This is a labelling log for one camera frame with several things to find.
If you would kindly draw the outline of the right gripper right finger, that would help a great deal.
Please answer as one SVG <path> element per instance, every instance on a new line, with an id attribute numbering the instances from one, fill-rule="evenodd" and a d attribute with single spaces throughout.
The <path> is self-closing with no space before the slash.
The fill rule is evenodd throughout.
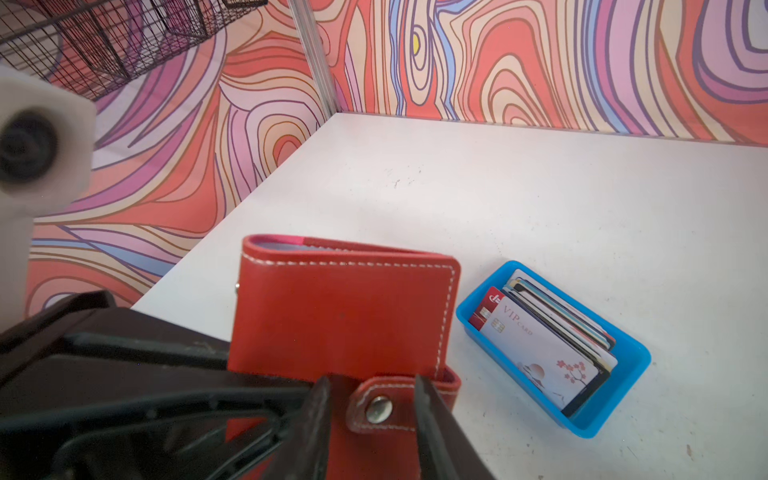
<path id="1" fill-rule="evenodd" d="M 432 382 L 415 378 L 420 475 L 426 480 L 494 480 Z"/>

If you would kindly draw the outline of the red leather card holder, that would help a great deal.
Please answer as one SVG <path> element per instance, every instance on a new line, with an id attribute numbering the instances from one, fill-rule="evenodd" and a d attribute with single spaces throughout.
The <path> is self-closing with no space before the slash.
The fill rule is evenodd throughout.
<path id="1" fill-rule="evenodd" d="M 248 236 L 228 367 L 333 380 L 329 478 L 416 479 L 415 380 L 448 406 L 461 386 L 446 362 L 460 273 L 436 253 Z"/>

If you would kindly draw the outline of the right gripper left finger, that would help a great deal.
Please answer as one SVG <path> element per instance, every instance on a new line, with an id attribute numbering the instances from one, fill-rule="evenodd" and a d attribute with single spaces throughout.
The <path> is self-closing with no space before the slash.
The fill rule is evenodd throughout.
<path id="1" fill-rule="evenodd" d="M 323 480 L 328 469 L 332 420 L 331 382 L 319 379 L 262 479 Z"/>

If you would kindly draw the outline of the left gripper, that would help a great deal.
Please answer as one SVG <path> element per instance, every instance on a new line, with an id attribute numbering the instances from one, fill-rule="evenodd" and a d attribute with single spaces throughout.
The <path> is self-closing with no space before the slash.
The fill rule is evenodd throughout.
<path id="1" fill-rule="evenodd" d="M 226 342 L 76 294 L 1 330 L 5 479 L 239 479 L 310 385 L 228 370 Z"/>

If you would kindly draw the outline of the blue plastic tray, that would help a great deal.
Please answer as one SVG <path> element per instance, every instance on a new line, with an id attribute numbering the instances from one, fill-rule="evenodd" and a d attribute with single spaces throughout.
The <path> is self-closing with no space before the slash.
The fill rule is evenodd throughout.
<path id="1" fill-rule="evenodd" d="M 475 341 L 556 423 L 593 438 L 650 366 L 638 340 L 518 261 L 455 310 Z"/>

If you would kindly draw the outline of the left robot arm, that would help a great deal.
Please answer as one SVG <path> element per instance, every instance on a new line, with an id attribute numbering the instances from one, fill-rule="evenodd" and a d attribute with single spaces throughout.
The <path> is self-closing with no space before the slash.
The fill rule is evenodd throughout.
<path id="1" fill-rule="evenodd" d="M 86 188 L 95 123 L 92 102 L 2 69 L 2 477 L 298 477 L 308 384 L 232 373 L 227 343 L 104 290 L 26 315 L 33 222 Z"/>

